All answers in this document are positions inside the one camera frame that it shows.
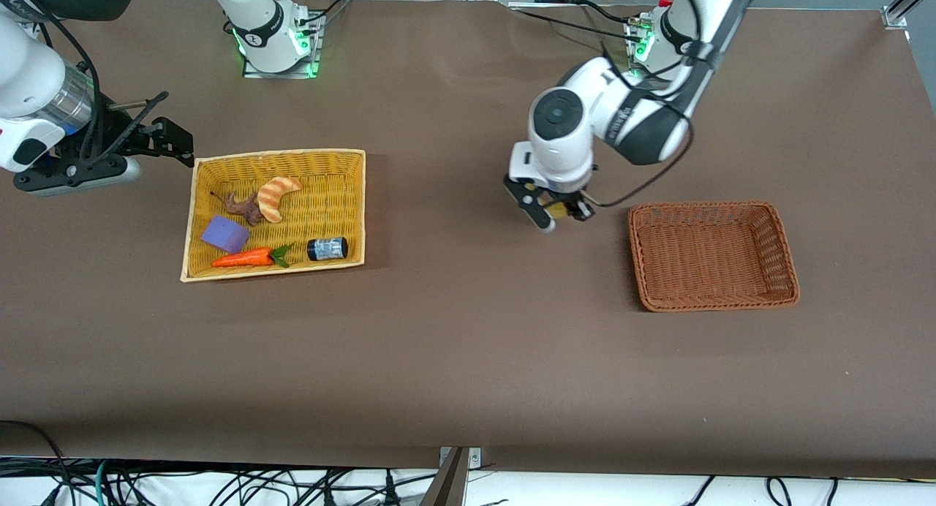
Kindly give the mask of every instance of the brown wicker basket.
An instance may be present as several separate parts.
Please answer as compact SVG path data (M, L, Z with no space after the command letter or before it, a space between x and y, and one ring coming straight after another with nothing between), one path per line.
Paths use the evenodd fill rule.
M364 264L364 165L364 152L351 149L264 151L195 159L181 281L208 282ZM220 215L232 219L211 192L222 197L230 192L247 197L278 175L297 178L302 190L284 196L283 222L262 222L251 229L247 247L275 249L291 243L293 247L287 253L287 260L293 265L290 268L211 266L224 252L198 236L211 222L211 217ZM347 258L314 262L305 256L305 243L309 239L331 237L347 239Z
M783 225L769 203L641 204L628 222L649 310L771 309L799 301Z

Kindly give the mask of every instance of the purple foam cube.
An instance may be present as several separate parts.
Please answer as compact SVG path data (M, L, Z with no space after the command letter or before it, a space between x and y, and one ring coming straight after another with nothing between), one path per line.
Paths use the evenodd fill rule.
M211 217L208 228L201 234L202 241L231 254L244 249L248 237L250 237L250 230L221 216Z

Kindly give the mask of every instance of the croissant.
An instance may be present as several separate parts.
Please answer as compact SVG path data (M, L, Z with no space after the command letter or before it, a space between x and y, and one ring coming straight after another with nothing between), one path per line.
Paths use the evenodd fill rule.
M270 182L260 187L257 193L257 204L260 204L260 213L271 223L283 220L280 214L280 198L284 194L302 189L302 183L295 177L273 177Z

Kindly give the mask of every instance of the table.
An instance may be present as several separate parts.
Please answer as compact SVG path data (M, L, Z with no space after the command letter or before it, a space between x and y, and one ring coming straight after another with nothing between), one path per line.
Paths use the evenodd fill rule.
M117 102L170 91L155 114L198 156L367 150L367 264L178 282L190 173L170 159L51 199L0 186L4 418L73 456L431 467L481 445L501 469L932 476L936 120L878 13L742 24L692 152L639 200L776 204L802 301L688 314L639 305L623 210L543 235L502 189L529 104L594 36L354 2L320 78L277 82L240 79L223 22L134 0L69 26ZM599 198L657 170L596 149Z

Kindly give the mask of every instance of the white robotic arm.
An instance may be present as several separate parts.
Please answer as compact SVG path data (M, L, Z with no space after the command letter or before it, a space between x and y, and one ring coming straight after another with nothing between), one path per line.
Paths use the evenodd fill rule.
M529 140L514 145L504 182L539 229L552 232L558 216L594 215L582 193L592 177L592 136L639 165L679 149L750 2L674 0L629 19L629 72L597 57L537 97Z
M218 2L253 69L283 72L313 53L305 35L315 19L309 18L306 7L290 0ZM164 117L143 126L124 110L145 106L142 119L165 94L135 106L118 106L94 87L91 77L20 26L65 18L114 20L129 3L0 0L0 167L16 173L13 183L18 189L54 195L130 181L140 175L130 155L173 156L193 166L188 132ZM97 135L103 146L91 153L87 139Z
M290 0L217 0L241 52L261 72L284 72L313 53L308 7Z

